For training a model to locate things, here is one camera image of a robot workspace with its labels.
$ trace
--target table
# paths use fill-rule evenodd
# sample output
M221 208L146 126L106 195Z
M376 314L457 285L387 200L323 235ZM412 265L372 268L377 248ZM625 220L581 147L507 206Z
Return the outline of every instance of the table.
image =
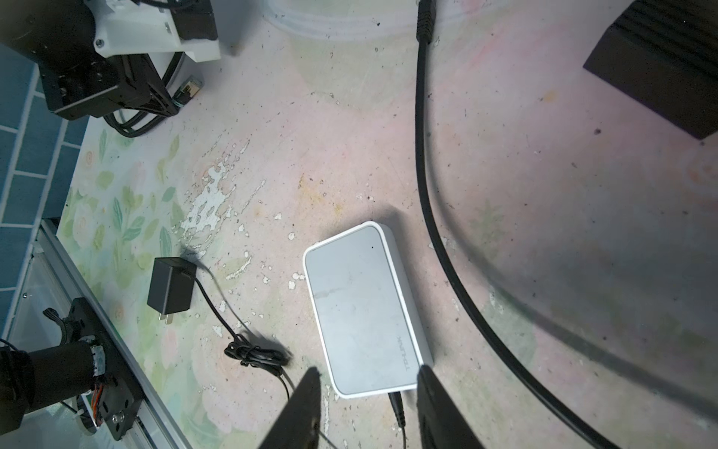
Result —
M622 447L718 440L718 177L697 142L582 69L628 1L442 2L429 53L429 178L440 231L499 335ZM222 60L141 138L90 120L61 242L195 448L253 448L286 399L224 357L198 292L170 325L152 260L199 260L212 298L326 374L302 253L363 221L398 237L435 372L489 448L584 443L499 362L457 304L414 173L416 7L215 2ZM401 447L388 400L338 398L337 447ZM419 446L405 394L409 447Z

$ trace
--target metal frame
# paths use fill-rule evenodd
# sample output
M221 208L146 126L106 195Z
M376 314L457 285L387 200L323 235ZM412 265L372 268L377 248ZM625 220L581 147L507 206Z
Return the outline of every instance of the metal frame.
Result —
M62 246L55 234L57 228L49 220L42 220L37 232L37 243L42 248L44 256L50 269L53 271L59 285L65 291L68 301L76 297L87 298L102 324L106 327L112 341L117 346L121 355L129 365L132 373L140 383L146 399L137 412L139 425L135 424L124 436L123 441L130 440L138 448L148 449L192 449L182 431L177 426L159 395L154 390L147 376L141 370L137 360L132 356L129 348L122 341L122 338L115 330L112 322L105 314L90 290L85 280L80 275L65 248Z

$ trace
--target bolt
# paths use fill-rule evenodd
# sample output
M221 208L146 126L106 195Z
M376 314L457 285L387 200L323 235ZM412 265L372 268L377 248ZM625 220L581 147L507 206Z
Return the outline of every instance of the bolt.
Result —
M111 420L113 424L119 424L120 422L123 422L125 420L125 413L117 412L116 414L112 415Z

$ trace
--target black power adapter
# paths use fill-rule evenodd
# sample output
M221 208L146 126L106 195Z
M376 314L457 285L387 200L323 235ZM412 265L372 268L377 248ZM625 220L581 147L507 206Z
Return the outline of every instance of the black power adapter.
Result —
M157 257L152 267L147 305L160 315L189 310L197 265L181 257Z

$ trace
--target gray top panel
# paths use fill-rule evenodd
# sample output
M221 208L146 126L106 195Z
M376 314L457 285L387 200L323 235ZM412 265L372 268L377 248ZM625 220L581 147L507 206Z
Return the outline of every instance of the gray top panel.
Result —
M379 231L359 229L305 260L337 390L415 384L419 362Z

